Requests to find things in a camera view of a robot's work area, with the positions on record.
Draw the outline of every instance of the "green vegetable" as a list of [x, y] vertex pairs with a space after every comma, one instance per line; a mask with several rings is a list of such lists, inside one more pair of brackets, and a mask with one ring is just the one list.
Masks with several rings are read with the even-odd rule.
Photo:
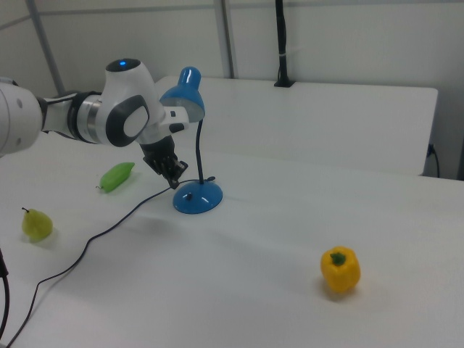
[[129, 177], [134, 165], [136, 164], [133, 162], [124, 162], [119, 165], [115, 165], [101, 177], [100, 189], [106, 193], [116, 189]]

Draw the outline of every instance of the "green pear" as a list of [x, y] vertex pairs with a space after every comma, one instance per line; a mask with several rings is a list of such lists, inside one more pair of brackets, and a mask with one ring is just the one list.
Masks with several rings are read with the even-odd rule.
[[53, 230], [53, 222], [45, 213], [35, 209], [25, 209], [22, 219], [22, 231], [29, 236], [32, 241], [40, 241], [46, 238]]

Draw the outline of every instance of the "black cable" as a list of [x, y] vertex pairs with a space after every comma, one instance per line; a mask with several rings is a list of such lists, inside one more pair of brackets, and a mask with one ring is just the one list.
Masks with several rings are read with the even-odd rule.
[[198, 166], [198, 178], [201, 184], [204, 183], [202, 156], [200, 155], [200, 133], [202, 132], [202, 125], [203, 125], [203, 120], [200, 120], [200, 122], [198, 122], [198, 128], [196, 129], [196, 143], [195, 143], [196, 165]]
[[[188, 183], [190, 181], [196, 181], [196, 180], [185, 180], [185, 181], [181, 181], [180, 183]], [[118, 227], [124, 220], [126, 220], [127, 218], [129, 218], [129, 216], [131, 216], [139, 207], [141, 207], [143, 204], [147, 203], [150, 199], [153, 199], [155, 198], [156, 196], [159, 196], [160, 194], [163, 194], [165, 193], [166, 191], [169, 191], [171, 188], [168, 187], [166, 189], [164, 189], [163, 191], [160, 191], [158, 192], [157, 194], [154, 194], [153, 196], [150, 196], [146, 199], [144, 199], [142, 202], [138, 203], [136, 205], [135, 208], [133, 208], [125, 217], [123, 217], [121, 220], [119, 220], [117, 223], [115, 223], [113, 226], [111, 226], [110, 228], [108, 228], [107, 230], [105, 230], [104, 232], [101, 232], [99, 234], [96, 234], [95, 236], [91, 237], [86, 245], [84, 246], [84, 250], [82, 251], [82, 253], [80, 254], [79, 258], [68, 268], [66, 268], [65, 270], [63, 270], [62, 272], [58, 273], [58, 274], [55, 274], [55, 275], [52, 275], [51, 277], [48, 277], [48, 278], [45, 278], [41, 281], [39, 281], [37, 283], [37, 286], [36, 286], [36, 290], [34, 291], [34, 296], [32, 298], [32, 302], [30, 303], [30, 308], [29, 308], [29, 312], [28, 314], [26, 315], [26, 318], [24, 319], [24, 321], [22, 322], [22, 325], [20, 327], [20, 329], [17, 331], [17, 333], [14, 335], [14, 337], [12, 338], [12, 340], [8, 343], [7, 347], [6, 348], [10, 348], [13, 344], [13, 342], [16, 341], [17, 337], [21, 334], [21, 331], [24, 329], [24, 327], [26, 326], [26, 324], [28, 323], [29, 321], [29, 318], [30, 318], [30, 315], [32, 313], [32, 310], [34, 308], [34, 303], [36, 302], [36, 297], [37, 297], [37, 291], [38, 291], [38, 287], [42, 284], [42, 283], [45, 283], [46, 281], [49, 281], [53, 278], [56, 278], [56, 277], [59, 277], [59, 276], [62, 276], [63, 274], [67, 273], [67, 272], [70, 272], [73, 268], [75, 268], [77, 265], [79, 265], [80, 261], [82, 261], [84, 255], [86, 254], [87, 252], [87, 248], [89, 246], [89, 244], [94, 241], [95, 239], [101, 237], [101, 236], [104, 236], [105, 234], [113, 231], [116, 227]]]
[[5, 290], [5, 308], [4, 308], [4, 311], [3, 311], [3, 318], [1, 319], [0, 339], [3, 336], [3, 333], [5, 332], [5, 327], [7, 326], [8, 313], [9, 313], [9, 284], [8, 284], [8, 279], [7, 279], [7, 276], [4, 276], [2, 279], [3, 279], [4, 290]]
[[67, 102], [68, 100], [73, 100], [74, 97], [75, 96], [70, 96], [69, 98], [63, 98], [63, 99], [58, 99], [58, 100], [47, 101], [46, 103], [48, 105], [58, 104], [58, 103], [61, 103], [61, 102]]
[[435, 156], [435, 161], [436, 161], [436, 176], [437, 178], [440, 177], [440, 164], [438, 162], [438, 155], [436, 154], [435, 148], [432, 149], [432, 154]]

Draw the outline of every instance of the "lamp base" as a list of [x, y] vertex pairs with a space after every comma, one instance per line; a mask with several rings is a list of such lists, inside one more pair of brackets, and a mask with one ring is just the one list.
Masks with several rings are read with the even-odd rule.
[[194, 181], [178, 189], [173, 205], [184, 214], [201, 214], [216, 207], [222, 199], [223, 191], [212, 181]]

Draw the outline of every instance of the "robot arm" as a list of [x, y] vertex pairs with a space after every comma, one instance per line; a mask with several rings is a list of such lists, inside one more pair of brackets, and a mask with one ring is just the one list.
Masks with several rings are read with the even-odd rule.
[[176, 188], [188, 165], [178, 161], [171, 135], [204, 117], [201, 97], [197, 98], [200, 79], [197, 69], [185, 68], [178, 86], [161, 102], [149, 71], [136, 59], [110, 63], [101, 94], [42, 99], [24, 88], [0, 83], [0, 156], [27, 149], [40, 131], [117, 147], [136, 141], [144, 161]]

